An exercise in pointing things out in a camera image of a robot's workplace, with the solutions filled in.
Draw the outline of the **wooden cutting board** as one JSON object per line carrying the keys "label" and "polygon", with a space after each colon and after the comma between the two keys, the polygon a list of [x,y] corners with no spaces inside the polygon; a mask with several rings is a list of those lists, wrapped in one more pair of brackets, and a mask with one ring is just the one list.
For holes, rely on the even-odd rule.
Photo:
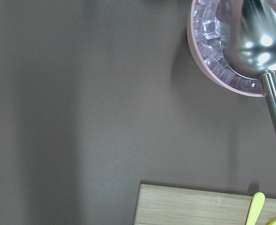
{"label": "wooden cutting board", "polygon": [[252,197],[141,184],[135,225],[244,225]]}

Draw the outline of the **yellow plastic knife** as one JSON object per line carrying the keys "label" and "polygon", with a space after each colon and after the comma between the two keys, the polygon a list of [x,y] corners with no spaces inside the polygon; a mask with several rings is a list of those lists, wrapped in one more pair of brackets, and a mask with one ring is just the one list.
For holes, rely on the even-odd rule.
{"label": "yellow plastic knife", "polygon": [[265,203],[265,195],[262,192],[257,192],[256,194],[254,194],[249,207],[248,215],[246,218],[246,223],[245,223],[246,225],[256,224],[264,203]]}

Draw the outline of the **pink bowl with ice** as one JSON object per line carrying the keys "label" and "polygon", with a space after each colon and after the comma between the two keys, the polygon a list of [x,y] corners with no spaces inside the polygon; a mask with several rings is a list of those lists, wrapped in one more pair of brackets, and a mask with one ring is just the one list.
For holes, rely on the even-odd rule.
{"label": "pink bowl with ice", "polygon": [[194,0],[187,24],[187,39],[193,59],[201,71],[216,84],[235,93],[262,97],[260,80],[236,74],[222,54],[220,24],[239,18],[241,0]]}

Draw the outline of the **metal ice scoop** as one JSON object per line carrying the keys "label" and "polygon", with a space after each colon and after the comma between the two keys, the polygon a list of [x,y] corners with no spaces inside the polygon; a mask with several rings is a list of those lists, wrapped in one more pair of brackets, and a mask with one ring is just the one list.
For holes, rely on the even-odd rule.
{"label": "metal ice scoop", "polygon": [[276,6],[271,0],[222,0],[221,45],[229,67],[262,84],[276,134]]}

